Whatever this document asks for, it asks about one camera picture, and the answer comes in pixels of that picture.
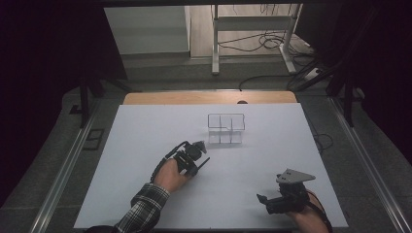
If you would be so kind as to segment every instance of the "white tabletop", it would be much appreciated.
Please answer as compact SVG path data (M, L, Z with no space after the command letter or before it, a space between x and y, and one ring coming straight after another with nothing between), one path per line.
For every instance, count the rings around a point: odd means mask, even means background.
M209 114L245 115L242 144L208 144ZM294 228L256 196L281 196L276 174L287 168L316 176L304 184L332 226L347 226L300 104L249 104L120 106L74 227L116 224L160 159L183 141L205 141L211 159L171 195L156 228Z

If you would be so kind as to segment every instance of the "hand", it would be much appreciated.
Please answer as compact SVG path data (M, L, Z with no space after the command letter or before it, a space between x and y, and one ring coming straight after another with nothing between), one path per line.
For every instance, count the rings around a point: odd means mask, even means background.
M181 175L178 171L178 162L171 158L167 160L154 178L154 183L164 187L170 193L178 190L190 179L190 176Z
M315 204L320 210L323 210L321 203L315 198L315 193L309 192L310 202ZM321 217L310 207L305 206L303 211L288 212L287 215L296 223L301 233L328 233L326 225L322 222Z

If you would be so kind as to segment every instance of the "clear acrylic box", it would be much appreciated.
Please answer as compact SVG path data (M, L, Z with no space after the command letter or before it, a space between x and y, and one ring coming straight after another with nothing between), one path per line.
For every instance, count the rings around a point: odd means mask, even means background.
M245 116L243 114L209 114L210 144L241 144L242 133L245 131Z

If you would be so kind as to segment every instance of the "cable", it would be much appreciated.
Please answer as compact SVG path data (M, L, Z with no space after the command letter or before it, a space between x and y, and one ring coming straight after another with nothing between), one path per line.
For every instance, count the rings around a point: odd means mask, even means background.
M172 149L170 152L168 152L161 160L160 162L157 164L157 166L154 168L154 172L152 173L151 176L151 183L153 183L155 181L155 175L157 175L158 171L160 171L160 168L164 165L164 163L166 163L166 161L170 158L170 156L172 156L174 153L176 153L178 151L178 149L183 146L183 145L187 145L189 142L188 141L184 141L181 144L179 144L177 147L175 147L174 149Z
M293 88L304 82L305 76L319 64L319 59L315 58L305 65L287 84L287 90L293 91Z
M236 9L234 9L234 4L233 4L233 12L237 15Z
M311 131L314 132L314 134L312 134L312 135L313 135L313 139L314 139L314 141L315 141L315 143L316 143L316 146L317 146L317 148L318 148L319 154L322 155L325 150L327 150L327 149L329 149L329 148L331 148L331 147L333 146L333 139L332 139L332 137L330 137L330 135L328 135L328 134L320 134L320 133L318 133L318 130L315 128L315 125L313 124L312 120L309 118L307 112L305 111L305 109L303 109L303 107L302 107L302 110L303 110L303 113L304 113L305 116L306 116L306 119L307 119L308 122L309 122L309 127L311 128ZM330 139L329 145L324 146L324 145L322 144L322 142L319 140L319 138L322 137L322 136L323 136L323 137L328 137L328 138Z
M293 60L293 62L295 63L295 64L297 64L297 65L299 65L299 66L307 66L309 63L307 63L307 64L302 64L302 63L299 63L299 62L297 62L296 61L296 58L297 57L315 57L315 55L312 55L312 54L300 54L300 55L294 55L293 57L292 57L292 60Z
M267 11L268 4L260 4L260 15L263 15L264 12Z
M215 19L213 18L213 5L210 5L210 17L212 18L212 30L215 28Z
M295 49L291 44L289 44L289 53L294 54L294 55L313 55L315 56L316 54L311 52L311 53L306 53L306 52L301 52Z
M285 78L288 78L288 77L290 77L290 75L285 75L285 76L282 76L282 75L279 75L279 76L276 76L276 75L253 76L253 77L247 78L246 80L240 82L239 87L238 87L239 91L242 91L242 84L245 83L245 82L248 82L250 80L256 80L256 79L261 79L261 78L272 78L272 77L277 77L277 78L285 77Z
M236 48L236 47L230 47L230 46L224 46L223 45L223 44L242 41L242 40L251 39L251 38L255 38L255 37L259 37L258 41L260 43L260 46L258 46L257 48L251 49L251 50L239 49L239 48ZM268 43L274 43L274 45L268 46L267 45ZM218 42L218 45L222 48L227 48L227 49L241 50L241 51L254 51L254 50L258 50L262 47L264 47L268 50L273 50L275 48L279 48L280 44L282 44L282 43L283 43L282 38L280 36L277 36L275 31L273 31L273 32L267 32L266 31L265 33L259 33L259 34L248 36L248 37L242 37L242 38L238 38L238 39L234 39L234 40L230 40L230 41Z
M306 192L309 193L309 194L311 194L313 197L315 197L315 199L316 199L316 200L319 202L319 204L321 205L322 210L321 210L319 207L317 207L315 204L313 204L312 202L310 202L310 201L306 201L306 205L307 205L308 207L312 208L312 210L314 210L314 211L319 215L319 217L321 218L322 222L325 224L325 226L326 226L326 228L327 228L327 231L328 231L329 233L332 233L332 232L333 232L332 225L330 224L330 221L329 221L329 219L327 218L327 215L326 215L326 212L325 212L325 208L324 208L324 206L322 205L321 201L320 201L319 198L318 198L315 194L313 194L312 192L307 191L307 190L306 190Z

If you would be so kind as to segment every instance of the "plaid sleeve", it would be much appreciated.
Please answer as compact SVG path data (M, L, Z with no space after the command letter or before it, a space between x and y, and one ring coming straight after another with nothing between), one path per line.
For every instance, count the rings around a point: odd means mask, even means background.
M132 208L115 225L114 232L146 232L151 230L160 218L160 211L170 193L161 186L146 183L133 198Z

